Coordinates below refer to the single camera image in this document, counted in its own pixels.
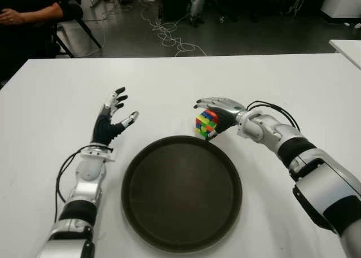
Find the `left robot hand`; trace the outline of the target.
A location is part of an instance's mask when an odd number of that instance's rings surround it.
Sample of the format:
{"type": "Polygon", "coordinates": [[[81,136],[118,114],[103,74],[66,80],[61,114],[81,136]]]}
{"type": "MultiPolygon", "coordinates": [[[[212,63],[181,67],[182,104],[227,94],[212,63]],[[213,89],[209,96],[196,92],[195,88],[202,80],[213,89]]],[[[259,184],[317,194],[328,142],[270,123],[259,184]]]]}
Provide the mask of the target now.
{"type": "Polygon", "coordinates": [[[113,139],[137,120],[139,112],[135,111],[122,121],[115,124],[112,123],[112,116],[124,106],[124,101],[128,98],[124,94],[125,90],[125,87],[116,89],[103,103],[95,121],[91,143],[108,146],[113,139]]]}

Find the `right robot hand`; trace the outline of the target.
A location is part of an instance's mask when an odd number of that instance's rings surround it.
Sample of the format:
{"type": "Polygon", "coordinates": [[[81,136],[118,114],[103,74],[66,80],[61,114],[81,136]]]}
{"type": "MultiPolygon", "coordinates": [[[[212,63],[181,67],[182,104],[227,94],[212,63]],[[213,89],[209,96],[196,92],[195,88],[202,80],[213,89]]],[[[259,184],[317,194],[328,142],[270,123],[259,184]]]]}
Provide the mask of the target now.
{"type": "Polygon", "coordinates": [[[237,116],[239,113],[245,111],[245,107],[242,104],[229,98],[220,97],[201,98],[197,100],[194,105],[194,109],[197,108],[210,110],[218,117],[217,126],[205,137],[206,141],[215,138],[218,134],[235,126],[238,123],[237,116]]]}

